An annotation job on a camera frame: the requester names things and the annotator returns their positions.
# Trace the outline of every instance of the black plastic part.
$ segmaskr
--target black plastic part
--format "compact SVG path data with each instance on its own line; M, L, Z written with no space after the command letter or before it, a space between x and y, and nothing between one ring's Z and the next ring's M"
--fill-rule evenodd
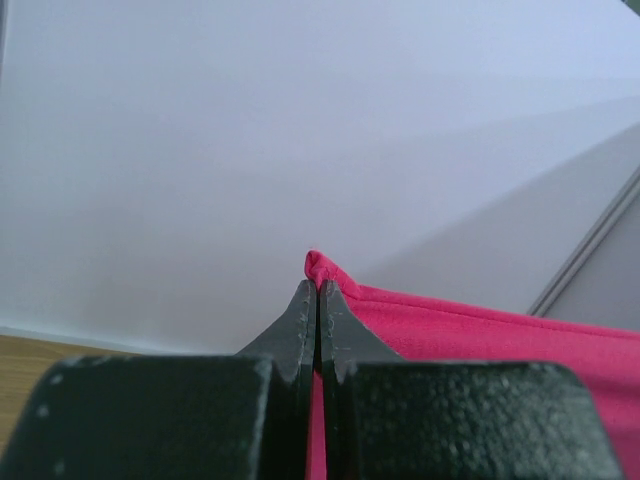
M353 315L336 282L322 284L319 298L319 332L324 398L325 449L330 479L345 478L348 445L343 418L347 405L342 385L355 361L404 362Z
M0 479L304 478L315 309L315 286L302 282L233 357L56 364L23 411Z
M279 455L274 451L266 458L280 462L283 479L302 479L306 471L317 303L315 283L300 282L282 316L237 354L269 356L287 387L287 395L270 412L286 424L272 445Z
M544 363L408 363L319 299L330 480L623 478L591 396Z

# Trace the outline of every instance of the pink fabric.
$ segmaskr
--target pink fabric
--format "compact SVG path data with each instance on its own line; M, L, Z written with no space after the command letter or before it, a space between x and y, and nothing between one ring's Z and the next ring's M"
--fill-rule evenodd
M340 285L353 313L409 360L542 360L571 368L596 407L629 478L640 478L640 334L504 313L358 285L320 252L305 273ZM314 379L311 479L326 478L322 380Z

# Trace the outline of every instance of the white wall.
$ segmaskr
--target white wall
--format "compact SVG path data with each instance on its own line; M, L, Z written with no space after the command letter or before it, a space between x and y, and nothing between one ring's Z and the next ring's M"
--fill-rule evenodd
M0 325L233 351L310 247L393 286L416 246L640 121L638 22L601 0L12 1ZM419 249L451 278L409 283L526 310L636 165L529 211L571 217L543 248L499 217L479 255Z

